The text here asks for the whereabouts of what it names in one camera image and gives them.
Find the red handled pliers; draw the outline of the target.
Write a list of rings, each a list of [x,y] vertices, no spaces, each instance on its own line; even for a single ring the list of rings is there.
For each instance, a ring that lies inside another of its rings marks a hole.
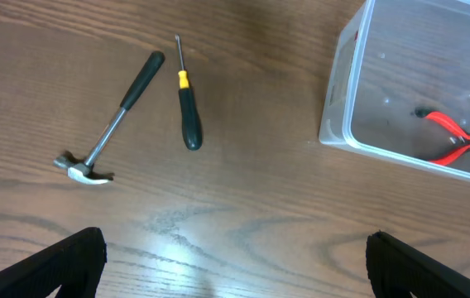
[[[426,107],[418,107],[414,110],[417,118],[429,120],[436,123],[449,135],[452,145],[449,150],[445,150],[442,154],[435,158],[427,159],[428,162],[439,166],[450,166],[459,157],[470,152],[470,132],[456,123],[449,115],[438,110]]]

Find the clear plastic container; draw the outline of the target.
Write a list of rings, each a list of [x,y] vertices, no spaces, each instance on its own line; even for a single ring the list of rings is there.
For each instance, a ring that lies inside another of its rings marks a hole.
[[[452,143],[418,107],[470,132],[470,0],[366,0],[339,35],[319,140],[470,181],[470,152],[427,161]]]

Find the small claw hammer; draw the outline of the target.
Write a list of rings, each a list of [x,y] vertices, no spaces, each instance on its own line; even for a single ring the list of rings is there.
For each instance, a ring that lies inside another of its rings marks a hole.
[[[113,173],[97,174],[94,172],[96,160],[101,155],[103,149],[108,144],[113,134],[117,131],[119,124],[141,97],[146,87],[155,77],[158,70],[165,61],[165,55],[161,51],[153,51],[148,57],[146,63],[142,66],[137,77],[130,85],[128,91],[123,97],[117,112],[112,120],[103,130],[95,146],[89,154],[83,159],[76,159],[70,152],[65,151],[62,155],[54,159],[54,165],[67,172],[67,176],[76,182],[85,185],[102,185],[113,180]]]

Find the black yellow screwdriver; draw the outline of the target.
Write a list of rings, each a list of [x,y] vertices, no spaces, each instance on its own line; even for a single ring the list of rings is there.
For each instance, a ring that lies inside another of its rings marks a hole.
[[[189,81],[188,72],[185,68],[181,37],[175,35],[178,55],[180,59],[179,77],[179,100],[182,117],[182,137],[186,147],[191,151],[198,151],[203,144],[203,130],[199,112],[196,106],[194,91]]]

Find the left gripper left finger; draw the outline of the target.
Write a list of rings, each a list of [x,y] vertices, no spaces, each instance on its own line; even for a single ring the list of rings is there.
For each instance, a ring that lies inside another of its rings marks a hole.
[[[0,271],[0,297],[94,298],[107,262],[100,228],[85,228]]]

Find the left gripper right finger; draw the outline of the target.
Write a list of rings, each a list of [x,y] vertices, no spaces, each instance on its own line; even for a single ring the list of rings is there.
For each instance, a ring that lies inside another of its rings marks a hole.
[[[470,279],[379,231],[367,238],[366,267],[376,298],[470,298]]]

